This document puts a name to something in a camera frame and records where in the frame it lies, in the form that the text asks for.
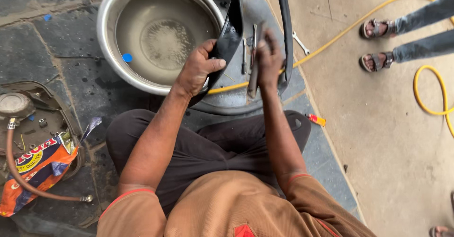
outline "wrench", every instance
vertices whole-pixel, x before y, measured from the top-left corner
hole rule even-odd
[[[310,50],[304,46],[304,44],[301,42],[301,40],[297,37],[297,33],[295,31],[293,31],[292,37],[298,42],[298,44],[301,46],[301,48],[303,48],[304,54],[306,56],[308,56],[310,54]]]

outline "man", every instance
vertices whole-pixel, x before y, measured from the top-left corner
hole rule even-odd
[[[361,25],[360,32],[366,39],[395,37],[448,19],[453,15],[454,0],[435,0],[394,22],[375,19],[367,21]],[[398,46],[392,52],[365,54],[360,58],[360,65],[367,72],[377,72],[391,67],[393,62],[401,63],[449,53],[454,53],[454,30]]]
[[[209,40],[189,55],[156,114],[133,110],[110,125],[119,197],[100,217],[98,236],[374,236],[307,174],[301,152],[310,123],[282,111],[282,55],[269,31],[266,40],[269,48],[258,45],[264,115],[197,133],[180,128],[207,74],[225,66],[208,59]]]

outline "dark trousers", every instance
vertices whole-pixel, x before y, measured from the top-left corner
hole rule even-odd
[[[302,152],[309,138],[310,122],[295,111],[285,111],[285,115]],[[118,174],[154,116],[151,111],[134,109],[118,115],[110,124],[107,149]],[[225,170],[249,172],[283,196],[268,157],[263,115],[209,125],[197,132],[181,127],[172,159],[156,189],[164,213],[167,215],[172,210],[194,180]]]

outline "wire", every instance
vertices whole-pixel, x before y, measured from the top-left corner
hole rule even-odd
[[[293,64],[293,67],[297,67],[298,65],[301,65],[304,62],[312,59],[316,55],[320,54],[322,51],[324,51],[326,48],[328,48],[330,45],[332,45],[334,42],[336,42],[339,38],[344,36],[348,31],[352,30],[356,25],[358,25],[358,24],[362,23],[364,20],[366,20],[367,17],[369,17],[373,13],[377,12],[379,9],[381,9],[381,8],[385,7],[386,5],[389,5],[390,3],[395,2],[395,1],[398,1],[398,0],[388,0],[388,1],[378,5],[377,7],[372,9],[370,12],[368,12],[366,15],[361,17],[359,20],[355,21],[354,24],[350,25],[347,29],[345,29],[344,31],[339,33],[337,36],[335,36],[332,40],[330,40],[324,46],[318,48],[315,52],[309,54],[308,56],[304,57],[303,59],[295,62]],[[451,22],[454,24],[454,17],[451,17]],[[220,93],[220,92],[227,92],[227,91],[239,89],[239,88],[242,88],[242,87],[246,87],[248,84],[249,84],[249,82],[244,82],[244,83],[238,83],[238,84],[234,84],[234,85],[230,85],[230,86],[225,86],[225,87],[222,87],[222,88],[211,89],[211,90],[208,91],[208,94],[216,94],[216,93]]]
[[[330,45],[332,45],[334,42],[336,42],[339,38],[341,38],[347,32],[352,30],[356,25],[364,22],[364,20],[366,20],[366,18],[368,18],[370,15],[372,15],[373,13],[377,12],[379,9],[381,9],[381,8],[385,7],[386,5],[389,5],[390,3],[395,2],[395,1],[398,1],[398,0],[388,0],[388,1],[383,2],[382,4],[378,5],[377,7],[372,9],[370,12],[365,14],[363,17],[361,17],[359,20],[355,21],[354,24],[350,25],[347,29],[345,29],[344,31],[339,33],[337,36],[335,36],[332,40],[330,40],[324,46],[318,48],[315,52],[309,54],[308,56],[304,57],[303,59],[295,62],[293,64],[293,67],[297,67],[297,66],[303,64],[304,62],[312,59],[316,55],[320,54],[322,51],[324,51],[326,48],[328,48]],[[452,24],[454,25],[454,17],[451,17],[450,20],[451,20]],[[441,92],[443,93],[443,111],[442,112],[435,112],[435,111],[432,111],[432,110],[428,109],[426,106],[424,106],[423,102],[421,101],[421,98],[419,97],[418,78],[419,78],[419,74],[424,69],[428,69],[428,70],[434,72],[434,74],[438,78],[438,81],[439,81],[440,87],[441,87]],[[216,94],[216,93],[220,93],[220,92],[227,92],[227,91],[235,90],[235,89],[238,89],[238,88],[246,87],[247,85],[248,85],[248,82],[244,82],[244,83],[239,83],[239,84],[235,84],[235,85],[226,86],[226,87],[223,87],[223,88],[211,89],[211,90],[208,91],[208,94]],[[449,117],[449,113],[454,112],[454,107],[451,108],[450,110],[448,110],[448,99],[447,99],[447,95],[446,95],[446,87],[445,87],[445,83],[443,82],[443,79],[440,76],[440,73],[433,66],[424,65],[424,66],[420,67],[417,70],[416,74],[415,74],[415,78],[414,78],[414,81],[413,81],[413,91],[415,93],[415,99],[416,99],[418,105],[425,112],[428,112],[429,114],[432,114],[432,115],[445,116],[446,123],[448,124],[448,128],[449,128],[449,130],[451,132],[451,135],[454,137],[454,129],[453,129],[452,125],[451,125],[451,121],[450,121],[450,117]]]
[[[438,82],[440,83],[440,87],[441,87],[441,93],[443,94],[443,111],[442,112],[436,112],[436,111],[432,111],[430,109],[428,109],[424,104],[423,102],[421,101],[421,98],[419,97],[419,92],[418,92],[418,79],[419,79],[419,74],[421,73],[421,71],[425,70],[425,69],[428,69],[430,71],[432,71],[435,76],[437,76],[438,78]],[[433,67],[433,66],[429,66],[429,65],[424,65],[422,67],[420,67],[416,74],[415,74],[415,78],[413,79],[413,91],[415,93],[415,99],[418,103],[418,105],[425,111],[425,112],[428,112],[429,114],[431,115],[436,115],[436,116],[445,116],[446,118],[446,123],[448,124],[448,128],[450,129],[450,132],[451,132],[451,135],[454,137],[454,129],[451,125],[451,120],[450,120],[450,115],[449,113],[451,112],[454,112],[454,107],[451,108],[450,110],[448,110],[448,97],[446,95],[446,87],[445,87],[445,82],[443,82],[443,79],[441,78],[441,75],[440,73]]]

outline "metal basin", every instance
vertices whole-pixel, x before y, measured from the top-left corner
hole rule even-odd
[[[217,38],[224,19],[213,0],[103,0],[97,23],[114,71],[140,90],[167,95],[188,54]]]

